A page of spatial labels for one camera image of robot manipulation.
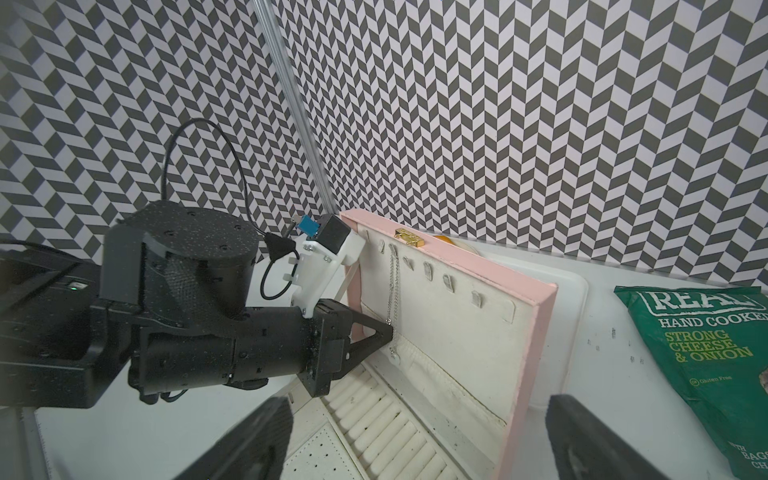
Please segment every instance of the chevron patterned wall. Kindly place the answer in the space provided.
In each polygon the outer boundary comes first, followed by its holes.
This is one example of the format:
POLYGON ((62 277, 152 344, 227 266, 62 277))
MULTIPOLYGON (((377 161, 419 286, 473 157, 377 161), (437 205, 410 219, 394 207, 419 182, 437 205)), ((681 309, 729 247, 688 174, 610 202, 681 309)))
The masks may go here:
POLYGON ((768 2, 274 1, 341 208, 768 285, 768 2))
MULTIPOLYGON (((175 127, 200 116, 250 165, 259 225, 319 213, 251 2, 25 0, 2 17, 0 234, 99 261, 108 226, 160 198, 175 127)), ((244 215, 218 134, 188 127, 174 159, 171 200, 244 215)))

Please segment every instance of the silver chain necklace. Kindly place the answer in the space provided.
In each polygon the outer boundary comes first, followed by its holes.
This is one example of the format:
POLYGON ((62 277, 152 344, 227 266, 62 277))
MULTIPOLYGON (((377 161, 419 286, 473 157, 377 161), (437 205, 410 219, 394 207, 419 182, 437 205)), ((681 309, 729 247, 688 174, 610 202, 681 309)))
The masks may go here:
POLYGON ((397 330, 395 322, 397 320, 398 303, 400 300, 400 258, 397 254, 397 248, 389 244, 391 252, 389 256, 389 304, 386 310, 386 323, 392 326, 392 345, 389 347, 389 355, 393 359, 399 359, 397 356, 395 341, 397 330))

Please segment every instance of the white table surface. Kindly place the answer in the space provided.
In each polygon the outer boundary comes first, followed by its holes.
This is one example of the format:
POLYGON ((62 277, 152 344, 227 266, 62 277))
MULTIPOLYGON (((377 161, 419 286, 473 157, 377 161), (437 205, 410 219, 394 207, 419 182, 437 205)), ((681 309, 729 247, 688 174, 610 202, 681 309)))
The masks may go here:
MULTIPOLYGON (((574 340, 571 368, 564 391, 576 397, 620 437, 672 480, 733 479, 725 457, 696 416, 670 387, 643 344, 624 304, 613 294, 616 285, 678 288, 700 286, 683 280, 639 273, 544 253, 469 242, 493 252, 584 277, 588 298, 574 340)), ((261 300, 259 282, 266 262, 254 269, 247 304, 283 306, 281 299, 261 300)), ((268 293, 282 288, 287 258, 278 262, 266 283, 268 293)), ((339 274, 326 289, 336 293, 339 274)), ((97 405, 88 410, 39 409, 38 421, 53 480, 173 478, 212 446, 231 426, 293 376, 271 379, 267 387, 244 392, 223 386, 193 389, 172 404, 146 406, 126 382, 123 371, 97 405)), ((533 418, 536 413, 529 410, 533 418)), ((535 448, 545 439, 527 431, 520 457, 536 460, 539 478, 557 478, 551 451, 535 448)))

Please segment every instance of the pink jewelry box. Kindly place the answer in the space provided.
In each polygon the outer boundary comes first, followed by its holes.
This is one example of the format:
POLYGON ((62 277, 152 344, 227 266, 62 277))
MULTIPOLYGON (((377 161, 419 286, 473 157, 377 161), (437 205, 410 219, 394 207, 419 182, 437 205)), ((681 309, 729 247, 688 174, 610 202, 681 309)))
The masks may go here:
MULTIPOLYGON (((431 429, 459 464, 509 478, 557 286, 368 211, 340 216, 366 240, 348 304, 382 321, 389 312, 396 331, 368 364, 437 412, 420 418, 426 426, 443 415, 471 443, 448 445, 431 429), (403 228, 423 245, 395 238, 403 228)), ((353 341, 364 335, 353 330, 353 341)))

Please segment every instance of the chips bag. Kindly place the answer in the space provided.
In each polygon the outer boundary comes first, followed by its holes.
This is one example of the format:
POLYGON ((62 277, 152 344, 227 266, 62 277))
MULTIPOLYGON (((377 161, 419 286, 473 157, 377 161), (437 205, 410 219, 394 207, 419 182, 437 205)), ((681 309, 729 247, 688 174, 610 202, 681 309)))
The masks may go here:
POLYGON ((651 355, 741 480, 768 478, 768 299, 759 287, 617 286, 651 355))

